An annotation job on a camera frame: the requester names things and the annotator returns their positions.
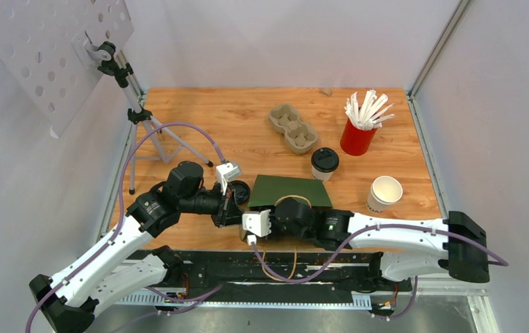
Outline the black coffee cup lid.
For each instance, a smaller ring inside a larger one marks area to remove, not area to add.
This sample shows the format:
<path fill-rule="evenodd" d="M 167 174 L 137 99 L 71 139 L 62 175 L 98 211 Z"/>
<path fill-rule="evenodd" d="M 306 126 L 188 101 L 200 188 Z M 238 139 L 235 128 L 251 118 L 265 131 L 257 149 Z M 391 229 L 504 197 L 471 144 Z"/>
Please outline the black coffee cup lid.
<path fill-rule="evenodd" d="M 339 155 L 331 148 L 322 147 L 314 151 L 310 158 L 312 167 L 323 173 L 334 172 L 339 166 Z"/>

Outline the white paper coffee cup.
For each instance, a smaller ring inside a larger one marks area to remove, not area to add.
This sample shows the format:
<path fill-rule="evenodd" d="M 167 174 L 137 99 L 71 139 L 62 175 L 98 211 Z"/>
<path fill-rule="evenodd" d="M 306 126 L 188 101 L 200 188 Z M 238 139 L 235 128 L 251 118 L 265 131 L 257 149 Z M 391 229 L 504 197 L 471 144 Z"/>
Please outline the white paper coffee cup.
<path fill-rule="evenodd" d="M 327 182 L 330 180 L 331 176 L 334 174 L 334 171 L 320 171 L 314 166 L 312 167 L 312 177 L 315 180 L 320 180 L 322 182 Z"/>

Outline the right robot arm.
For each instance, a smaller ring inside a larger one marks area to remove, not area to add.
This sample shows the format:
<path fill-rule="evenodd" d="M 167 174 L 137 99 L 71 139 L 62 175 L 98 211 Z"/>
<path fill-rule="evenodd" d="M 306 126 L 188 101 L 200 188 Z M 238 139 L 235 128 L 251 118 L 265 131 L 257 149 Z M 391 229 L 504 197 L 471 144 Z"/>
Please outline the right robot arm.
<path fill-rule="evenodd" d="M 286 198 L 271 210 L 269 222 L 272 232 L 324 250 L 378 248 L 366 272 L 367 282 L 375 289 L 442 272 L 463 282 L 490 281 L 487 233 L 464 212 L 450 211 L 445 219 L 409 221 L 317 209 Z"/>

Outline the cardboard cup carrier stack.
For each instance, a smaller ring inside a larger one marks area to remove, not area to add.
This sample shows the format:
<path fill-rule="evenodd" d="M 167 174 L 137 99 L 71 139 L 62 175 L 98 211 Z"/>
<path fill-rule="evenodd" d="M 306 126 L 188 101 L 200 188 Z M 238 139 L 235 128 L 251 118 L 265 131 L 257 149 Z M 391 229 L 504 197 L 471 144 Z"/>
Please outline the cardboard cup carrier stack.
<path fill-rule="evenodd" d="M 283 134 L 285 143 L 293 153 L 305 154 L 317 143 L 316 130 L 301 119 L 299 111 L 291 104 L 272 108 L 268 120 L 277 133 Z"/>

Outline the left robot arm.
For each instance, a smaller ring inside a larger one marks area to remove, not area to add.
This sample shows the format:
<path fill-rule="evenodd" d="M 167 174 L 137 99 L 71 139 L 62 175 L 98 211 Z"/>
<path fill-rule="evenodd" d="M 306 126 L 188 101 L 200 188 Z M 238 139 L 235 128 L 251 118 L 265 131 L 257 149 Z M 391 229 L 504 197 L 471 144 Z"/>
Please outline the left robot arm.
<path fill-rule="evenodd" d="M 235 162 L 216 167 L 211 190 L 203 167 L 184 161 L 168 178 L 139 195 L 121 221 L 73 264 L 51 277 L 39 274 L 29 287 L 55 332 L 84 332 L 109 306 L 141 288 L 183 279 L 183 261 L 169 246 L 152 250 L 129 268 L 116 268 L 130 255 L 178 223 L 181 214 L 205 214 L 217 227 L 242 221 L 232 184 L 241 175 Z"/>

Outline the green paper bag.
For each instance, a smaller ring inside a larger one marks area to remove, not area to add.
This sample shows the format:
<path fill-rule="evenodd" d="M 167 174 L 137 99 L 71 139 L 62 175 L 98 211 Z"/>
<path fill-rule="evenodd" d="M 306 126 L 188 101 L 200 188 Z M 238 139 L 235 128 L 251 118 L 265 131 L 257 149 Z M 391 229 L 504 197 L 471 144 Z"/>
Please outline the green paper bag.
<path fill-rule="evenodd" d="M 258 175 L 255 179 L 254 187 L 251 190 L 251 197 L 247 204 L 249 210 L 247 212 L 272 210 L 273 207 L 277 206 L 286 198 L 295 198 L 308 204 L 310 207 L 325 207 L 324 212 L 333 207 L 326 188 L 324 187 L 324 183 L 320 180 Z M 292 265 L 291 274 L 287 277 L 277 274 L 267 265 L 265 261 L 266 252 L 258 252 L 258 241 L 260 239 L 266 241 L 270 240 L 269 235 L 263 238 L 258 238 L 257 244 L 251 245 L 250 247 L 255 251 L 257 258 L 261 263 L 263 272 L 272 280 L 300 284 L 315 278 L 315 276 L 319 274 L 319 272 L 316 272 L 311 277 L 305 277 L 302 280 L 294 279 L 293 274 L 295 273 L 297 265 L 297 253 L 294 253 L 294 263 Z"/>

